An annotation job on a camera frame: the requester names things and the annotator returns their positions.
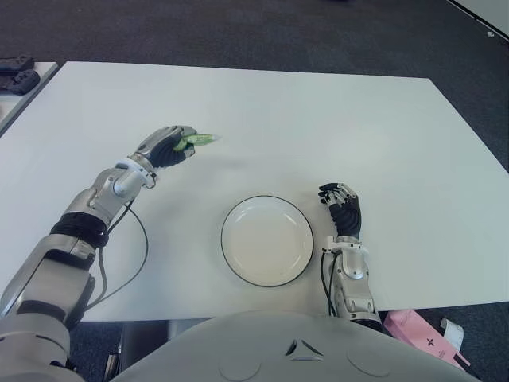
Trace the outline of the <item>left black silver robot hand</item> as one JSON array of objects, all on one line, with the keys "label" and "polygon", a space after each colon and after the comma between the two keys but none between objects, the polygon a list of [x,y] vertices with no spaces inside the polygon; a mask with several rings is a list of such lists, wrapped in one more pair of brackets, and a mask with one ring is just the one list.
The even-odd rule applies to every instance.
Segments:
[{"label": "left black silver robot hand", "polygon": [[175,166],[195,154],[194,145],[185,142],[196,130],[188,126],[162,127],[146,138],[135,153],[146,158],[154,169]]}]

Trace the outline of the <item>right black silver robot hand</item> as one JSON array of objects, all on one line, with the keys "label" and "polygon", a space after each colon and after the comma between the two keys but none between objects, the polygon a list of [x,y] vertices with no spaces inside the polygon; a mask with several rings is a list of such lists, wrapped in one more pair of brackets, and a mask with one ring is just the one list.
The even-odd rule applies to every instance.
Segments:
[{"label": "right black silver robot hand", "polygon": [[337,235],[359,239],[362,215],[357,194],[344,183],[328,183],[319,187],[318,196],[328,207]]}]

